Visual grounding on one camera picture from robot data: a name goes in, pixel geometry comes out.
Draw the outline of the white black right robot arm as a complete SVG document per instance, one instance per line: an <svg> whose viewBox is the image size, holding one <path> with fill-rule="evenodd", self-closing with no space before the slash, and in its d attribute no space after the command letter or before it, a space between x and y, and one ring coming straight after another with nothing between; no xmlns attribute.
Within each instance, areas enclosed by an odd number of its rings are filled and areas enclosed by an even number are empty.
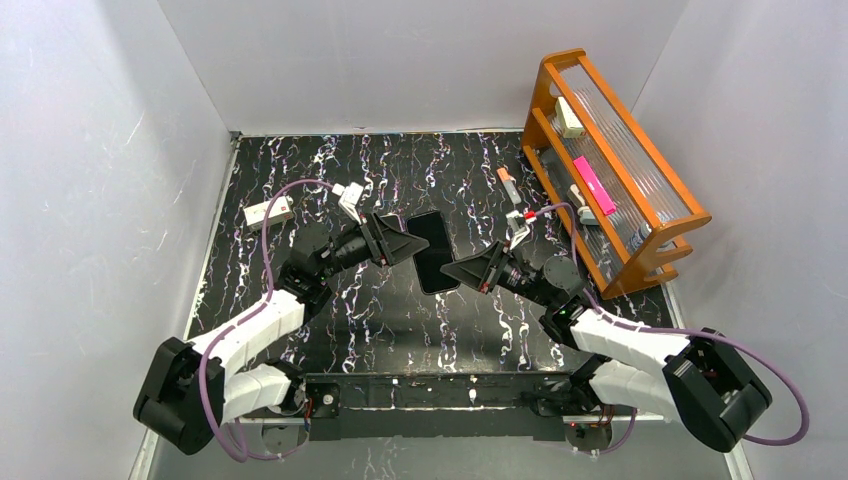
<svg viewBox="0 0 848 480"><path fill-rule="evenodd" d="M575 383L583 402L659 414L723 453L772 404L765 384L734 348L719 341L718 333L662 334L596 310L568 257L552 256L535 268L496 242L440 270L481 293L501 287L543 306L539 323L555 343L597 359Z"/></svg>

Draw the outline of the black screen smartphone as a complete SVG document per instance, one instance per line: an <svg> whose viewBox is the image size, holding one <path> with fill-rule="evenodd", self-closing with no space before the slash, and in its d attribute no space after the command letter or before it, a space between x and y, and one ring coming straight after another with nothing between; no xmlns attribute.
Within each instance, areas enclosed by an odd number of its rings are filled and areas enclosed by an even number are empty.
<svg viewBox="0 0 848 480"><path fill-rule="evenodd" d="M406 230L429 242L426 249L413 256L422 293L435 295L457 289L460 283L441 272L442 266L455 260L443 214L431 210L415 215L406 221Z"/></svg>

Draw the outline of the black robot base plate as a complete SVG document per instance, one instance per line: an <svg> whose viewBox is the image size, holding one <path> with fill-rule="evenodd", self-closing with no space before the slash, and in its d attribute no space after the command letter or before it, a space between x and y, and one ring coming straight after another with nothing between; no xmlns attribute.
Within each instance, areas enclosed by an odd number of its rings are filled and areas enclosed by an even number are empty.
<svg viewBox="0 0 848 480"><path fill-rule="evenodd" d="M612 443L610 407L567 373L309 374L297 393L315 441L395 437L530 437L580 451Z"/></svg>

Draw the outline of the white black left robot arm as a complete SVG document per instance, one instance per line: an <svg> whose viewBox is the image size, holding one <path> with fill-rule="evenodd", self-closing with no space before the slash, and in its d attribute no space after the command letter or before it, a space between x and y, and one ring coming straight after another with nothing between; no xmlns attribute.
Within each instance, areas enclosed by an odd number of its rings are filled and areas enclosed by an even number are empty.
<svg viewBox="0 0 848 480"><path fill-rule="evenodd" d="M284 360L248 364L282 337L299 330L329 301L331 277L366 261L394 266L426 250L427 239L376 214L333 235L322 224L300 228L273 289L250 309L216 329L156 349L132 415L193 455L238 418L267 407L295 407L301 370Z"/></svg>

